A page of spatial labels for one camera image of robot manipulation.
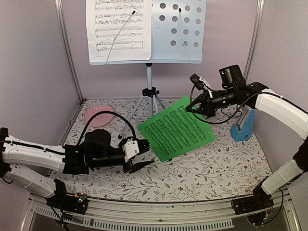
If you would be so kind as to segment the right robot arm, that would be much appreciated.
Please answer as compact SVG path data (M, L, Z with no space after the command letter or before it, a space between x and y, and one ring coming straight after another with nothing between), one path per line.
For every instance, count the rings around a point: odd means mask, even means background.
M303 144L293 156L274 173L262 180L253 194L243 199L233 200L235 209L259 210L273 205L271 194L282 186L296 180L308 170L308 113L304 109L276 94L259 82L247 84L239 65L231 65L219 70L222 90L212 90L204 78L193 74L190 81L203 93L190 101L186 111L214 117L217 109L231 105L248 106L264 112L282 122L303 139Z

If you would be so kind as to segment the light blue music stand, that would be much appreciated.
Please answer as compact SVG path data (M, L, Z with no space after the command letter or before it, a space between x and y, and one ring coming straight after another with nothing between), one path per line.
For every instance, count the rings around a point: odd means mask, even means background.
M149 115L164 108L152 82L153 64L200 64L206 1L88 0L91 65L145 64Z

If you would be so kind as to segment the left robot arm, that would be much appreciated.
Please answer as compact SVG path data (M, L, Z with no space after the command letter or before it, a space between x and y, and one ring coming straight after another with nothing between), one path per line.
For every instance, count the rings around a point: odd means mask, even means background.
M52 198L61 209L67 209L72 202L65 184L42 176L30 166L70 175L88 174L95 168L113 166L122 166L125 173L134 173L153 163L152 160L132 162L135 156L149 150L148 140L135 137L123 139L118 148L112 147L111 134L103 129L87 132L81 144L48 146L20 140L9 135L7 128L1 128L0 176L17 180L26 189Z

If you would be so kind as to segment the white sheet music page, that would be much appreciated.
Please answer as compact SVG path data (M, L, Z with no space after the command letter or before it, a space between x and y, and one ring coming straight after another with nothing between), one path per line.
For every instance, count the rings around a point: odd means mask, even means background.
M151 0L88 0L89 63L148 61L152 56Z

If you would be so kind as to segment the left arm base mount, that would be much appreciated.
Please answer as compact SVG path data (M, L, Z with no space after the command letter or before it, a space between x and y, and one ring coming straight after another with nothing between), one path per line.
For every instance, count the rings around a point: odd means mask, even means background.
M88 208L88 199L86 194L77 193L74 195L56 194L46 199L46 204L61 211L67 211L77 214L86 214Z

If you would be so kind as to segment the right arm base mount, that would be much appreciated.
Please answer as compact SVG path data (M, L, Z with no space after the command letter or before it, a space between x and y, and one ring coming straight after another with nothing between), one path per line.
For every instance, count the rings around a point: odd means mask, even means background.
M268 221L274 202L270 195L241 195L232 198L231 206L236 215L252 213L247 216L248 222L253 226L262 226Z

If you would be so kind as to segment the green paper sheet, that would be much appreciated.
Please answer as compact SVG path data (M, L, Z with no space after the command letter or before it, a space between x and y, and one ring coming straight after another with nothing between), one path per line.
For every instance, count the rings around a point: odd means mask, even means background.
M186 111L188 96L137 126L162 162L193 151L216 140L211 127Z

